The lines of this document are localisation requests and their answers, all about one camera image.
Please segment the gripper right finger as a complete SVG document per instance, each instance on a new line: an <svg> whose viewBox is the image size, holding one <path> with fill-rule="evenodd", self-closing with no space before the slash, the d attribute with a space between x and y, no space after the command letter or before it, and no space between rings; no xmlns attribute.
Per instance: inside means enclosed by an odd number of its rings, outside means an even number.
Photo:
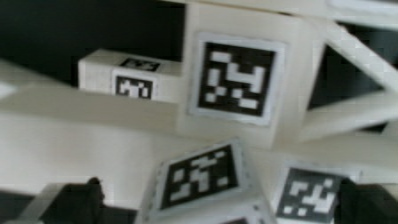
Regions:
<svg viewBox="0 0 398 224"><path fill-rule="evenodd" d="M398 183L341 181L335 224L398 224Z"/></svg>

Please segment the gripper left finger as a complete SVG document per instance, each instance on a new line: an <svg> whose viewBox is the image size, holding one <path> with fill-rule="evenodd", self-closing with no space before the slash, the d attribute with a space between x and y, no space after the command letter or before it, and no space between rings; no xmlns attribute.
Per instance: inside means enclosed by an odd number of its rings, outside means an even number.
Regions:
<svg viewBox="0 0 398 224"><path fill-rule="evenodd" d="M85 183L47 184L14 224L99 224L103 199L95 177Z"/></svg>

